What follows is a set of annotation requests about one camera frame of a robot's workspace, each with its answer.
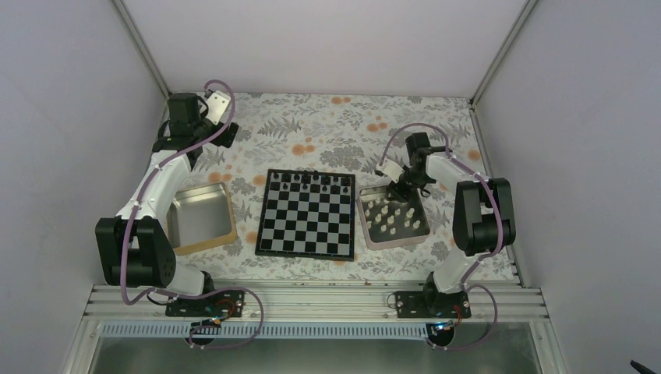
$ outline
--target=chessboard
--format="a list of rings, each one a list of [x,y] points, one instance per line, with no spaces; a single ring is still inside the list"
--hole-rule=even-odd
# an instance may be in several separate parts
[[[355,176],[269,169],[255,254],[353,261]]]

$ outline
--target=wall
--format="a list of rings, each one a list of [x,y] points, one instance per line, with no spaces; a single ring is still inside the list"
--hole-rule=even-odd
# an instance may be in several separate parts
[[[479,103],[575,373],[661,372],[661,3],[541,1]]]
[[[0,5],[2,372],[59,372],[164,100],[106,0]]]
[[[125,0],[171,90],[470,97],[525,0]]]

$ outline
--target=gray floor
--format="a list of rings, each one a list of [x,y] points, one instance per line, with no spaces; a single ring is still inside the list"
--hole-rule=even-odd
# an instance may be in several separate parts
[[[486,325],[458,328],[453,345],[479,338]],[[103,339],[92,372],[101,373],[537,373],[527,323],[502,323],[482,346],[441,352],[412,340],[262,339],[227,351],[190,349],[181,339]]]

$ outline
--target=tray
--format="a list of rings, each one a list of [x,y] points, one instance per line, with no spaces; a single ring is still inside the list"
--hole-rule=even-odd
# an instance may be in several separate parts
[[[168,234],[180,256],[236,240],[227,186],[218,182],[177,192],[168,211]]]
[[[427,222],[425,209],[422,207],[420,196],[417,193],[412,193],[406,203],[397,200],[388,200],[388,202],[385,203],[384,199],[386,197],[387,192],[385,185],[364,188],[359,192],[358,212],[367,248],[379,250],[424,242],[431,233],[431,229],[429,228],[429,223]],[[372,208],[369,208],[367,205],[370,201],[374,203]],[[400,209],[401,211],[400,215],[395,217],[393,224],[387,224],[385,218],[379,224],[373,222],[373,218],[380,213],[380,210],[384,205],[388,205],[388,216],[394,215],[396,209]],[[415,212],[413,217],[407,218],[406,212],[410,208],[414,208]],[[365,210],[368,209],[370,210],[369,220],[373,222],[371,228],[368,228],[367,219],[365,217]],[[411,222],[411,225],[407,228],[404,226],[406,220],[410,220]],[[413,228],[412,226],[412,223],[415,221],[420,221],[420,226],[418,228]],[[380,230],[382,224],[387,225],[387,230],[385,232],[381,232]],[[390,233],[391,228],[396,229],[394,234]]]

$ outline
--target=table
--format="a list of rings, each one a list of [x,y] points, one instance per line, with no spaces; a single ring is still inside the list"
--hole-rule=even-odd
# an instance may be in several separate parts
[[[450,147],[468,166],[484,171],[466,99],[445,97],[337,96],[237,93],[235,122],[241,126],[230,149],[205,146],[183,188],[223,181],[232,195],[239,238],[177,261],[214,278],[268,280],[421,281],[454,247],[454,197],[441,184],[423,199],[432,234],[420,245],[367,249],[356,219],[355,261],[256,256],[255,242],[269,168],[352,173],[357,188],[382,185],[374,165],[391,135],[412,122],[439,125]],[[433,145],[440,137],[424,128]],[[388,156],[408,164],[403,132]],[[488,259],[473,280],[513,279],[506,251]]]

